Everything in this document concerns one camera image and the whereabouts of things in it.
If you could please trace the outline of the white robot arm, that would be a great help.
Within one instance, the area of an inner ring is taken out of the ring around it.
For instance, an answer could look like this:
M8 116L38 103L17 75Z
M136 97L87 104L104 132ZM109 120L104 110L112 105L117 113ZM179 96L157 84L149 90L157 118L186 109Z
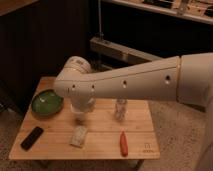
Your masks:
M84 112L92 98L178 101L203 106L206 126L196 171L213 171L213 52L175 56L92 73L82 57L68 59L54 81L57 95Z

